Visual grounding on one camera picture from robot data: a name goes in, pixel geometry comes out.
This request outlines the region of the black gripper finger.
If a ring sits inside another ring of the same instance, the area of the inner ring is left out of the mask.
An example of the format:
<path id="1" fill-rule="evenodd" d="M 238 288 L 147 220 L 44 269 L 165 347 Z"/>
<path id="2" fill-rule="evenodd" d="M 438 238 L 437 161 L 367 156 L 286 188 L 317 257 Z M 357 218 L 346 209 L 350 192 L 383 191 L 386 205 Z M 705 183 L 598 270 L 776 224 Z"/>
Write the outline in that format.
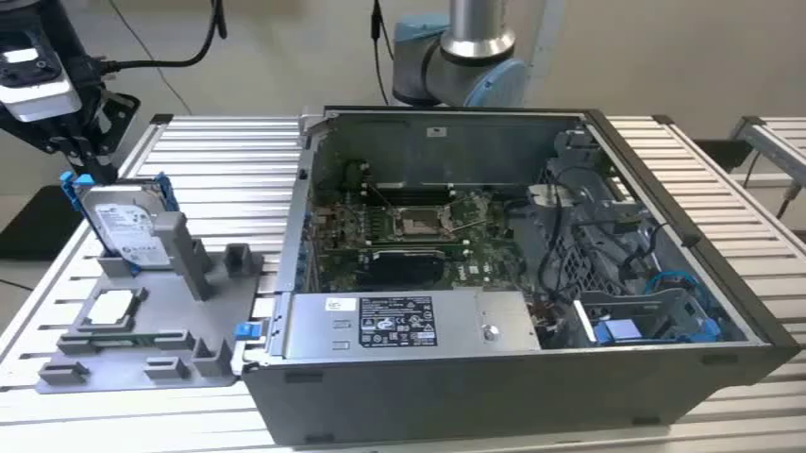
<path id="1" fill-rule="evenodd" d="M 16 123 L 11 134 L 46 154 L 60 153 L 71 163 L 86 162 L 89 141 L 59 122 Z"/>
<path id="2" fill-rule="evenodd" d="M 101 163 L 118 151 L 142 102 L 111 91 L 91 91 L 86 100 L 86 161 Z"/>

